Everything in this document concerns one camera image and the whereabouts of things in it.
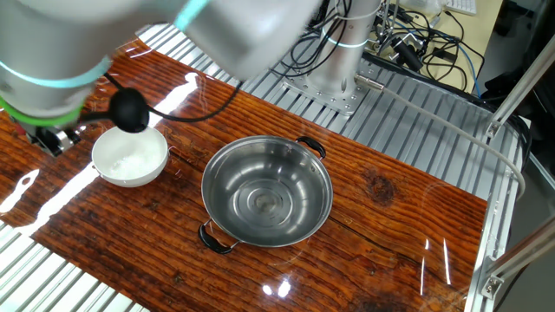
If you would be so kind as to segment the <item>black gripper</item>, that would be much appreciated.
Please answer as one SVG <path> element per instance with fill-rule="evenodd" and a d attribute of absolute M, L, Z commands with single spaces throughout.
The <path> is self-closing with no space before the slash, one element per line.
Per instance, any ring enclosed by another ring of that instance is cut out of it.
<path fill-rule="evenodd" d="M 81 137 L 72 128 L 39 127 L 17 122 L 16 130 L 24 134 L 30 144 L 38 146 L 53 157 L 60 156 L 81 141 Z"/>

